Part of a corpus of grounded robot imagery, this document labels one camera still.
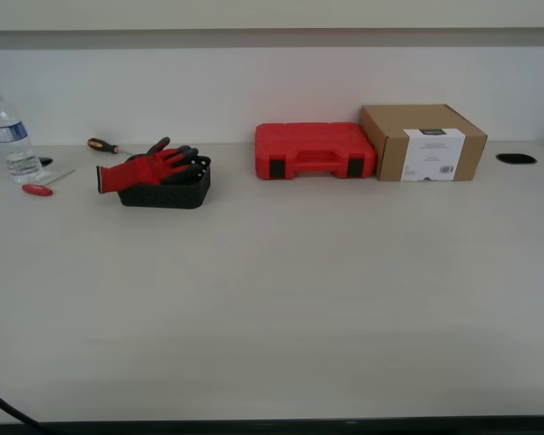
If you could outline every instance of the brown box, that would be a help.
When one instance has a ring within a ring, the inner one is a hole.
[[[473,179],[488,139],[446,104],[363,106],[361,125],[377,151],[375,173],[381,181]],[[415,168],[406,161],[410,156]],[[443,166],[446,160],[450,163]]]

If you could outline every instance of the red case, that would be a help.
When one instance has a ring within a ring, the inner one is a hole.
[[[293,179],[306,171],[366,178],[376,162],[373,145],[354,122],[261,124],[255,142],[261,179]]]

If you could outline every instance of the water bottle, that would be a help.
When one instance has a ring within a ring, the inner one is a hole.
[[[15,107],[0,93],[0,148],[6,165],[17,183],[34,183],[44,176],[43,166],[34,155],[30,138]]]

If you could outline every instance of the red screwdriver handle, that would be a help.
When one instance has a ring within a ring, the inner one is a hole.
[[[39,197],[50,197],[53,191],[46,186],[39,186],[38,184],[24,184],[22,190],[31,195],[37,195]]]

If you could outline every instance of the work glove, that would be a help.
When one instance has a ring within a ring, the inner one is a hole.
[[[171,142],[171,139],[165,137],[153,145],[147,151],[148,156],[152,156],[161,152]],[[186,170],[173,174],[161,181],[161,184],[193,184],[198,182],[208,171],[211,159],[206,156],[199,156],[198,149],[192,148],[190,145],[181,145],[177,151],[183,154],[180,160],[180,165],[189,165]]]
[[[178,150],[161,150],[112,168],[97,166],[99,193],[116,192],[138,184],[159,185],[162,180],[189,169],[189,164],[181,164],[184,158],[185,153]]]

